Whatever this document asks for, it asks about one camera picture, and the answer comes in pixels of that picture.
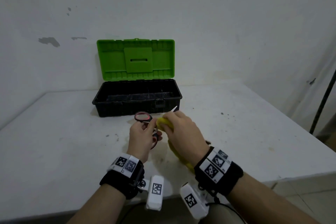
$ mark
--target person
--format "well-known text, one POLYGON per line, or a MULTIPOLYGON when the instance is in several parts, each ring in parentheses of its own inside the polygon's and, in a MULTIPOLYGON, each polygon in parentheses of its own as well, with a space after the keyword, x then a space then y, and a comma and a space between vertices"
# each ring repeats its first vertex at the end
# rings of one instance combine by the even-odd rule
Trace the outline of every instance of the person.
MULTIPOLYGON (((199 128, 181 111, 168 112, 163 117, 174 125, 172 131, 162 124, 170 142, 181 156, 196 167, 210 149, 199 128)), ((155 126, 155 118, 148 125, 138 121, 133 124, 127 154, 145 163, 152 147, 155 126)), ((247 173, 241 175, 226 198, 247 223, 318 223, 247 173)), ((102 184, 68 223, 116 223, 125 200, 122 192, 108 184, 102 184)), ((229 210, 220 205, 211 205, 208 216, 200 223, 242 223, 227 211, 229 210)))

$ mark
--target toolbox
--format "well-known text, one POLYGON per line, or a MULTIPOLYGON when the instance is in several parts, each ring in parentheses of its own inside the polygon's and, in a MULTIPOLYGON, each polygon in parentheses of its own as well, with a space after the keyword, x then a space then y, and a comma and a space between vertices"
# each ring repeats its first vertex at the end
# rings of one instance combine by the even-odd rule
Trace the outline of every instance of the toolbox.
POLYGON ((168 112, 182 95, 174 79, 174 40, 98 40, 104 82, 92 104, 100 117, 168 112))

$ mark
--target black wrist strap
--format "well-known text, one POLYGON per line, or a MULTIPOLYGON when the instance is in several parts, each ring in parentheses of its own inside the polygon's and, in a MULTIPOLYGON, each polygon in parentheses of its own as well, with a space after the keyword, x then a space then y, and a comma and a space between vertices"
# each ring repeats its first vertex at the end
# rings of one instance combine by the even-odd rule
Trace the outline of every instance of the black wrist strap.
POLYGON ((137 185, 144 179, 144 174, 144 165, 139 159, 122 153, 108 168, 99 185, 108 184, 123 193, 126 199, 132 199, 139 192, 137 185))
POLYGON ((199 186, 212 196, 216 196, 217 193, 227 196, 244 174, 228 155, 212 146, 194 170, 199 186))

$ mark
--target person's leg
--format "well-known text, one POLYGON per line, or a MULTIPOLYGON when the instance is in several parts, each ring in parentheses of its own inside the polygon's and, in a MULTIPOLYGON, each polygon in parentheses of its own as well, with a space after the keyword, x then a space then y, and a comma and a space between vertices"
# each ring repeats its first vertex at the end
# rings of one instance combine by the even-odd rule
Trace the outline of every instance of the person's leg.
POLYGON ((229 208, 222 205, 211 205, 207 217, 201 219, 199 224, 243 224, 239 216, 229 208))

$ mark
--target toolbox lid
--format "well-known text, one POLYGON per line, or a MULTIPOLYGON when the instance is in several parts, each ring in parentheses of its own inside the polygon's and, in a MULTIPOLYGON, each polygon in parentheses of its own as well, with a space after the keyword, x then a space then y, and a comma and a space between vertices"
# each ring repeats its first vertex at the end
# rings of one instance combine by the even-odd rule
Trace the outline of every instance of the toolbox lid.
POLYGON ((174 77, 174 40, 98 40, 97 48, 105 81, 174 77))

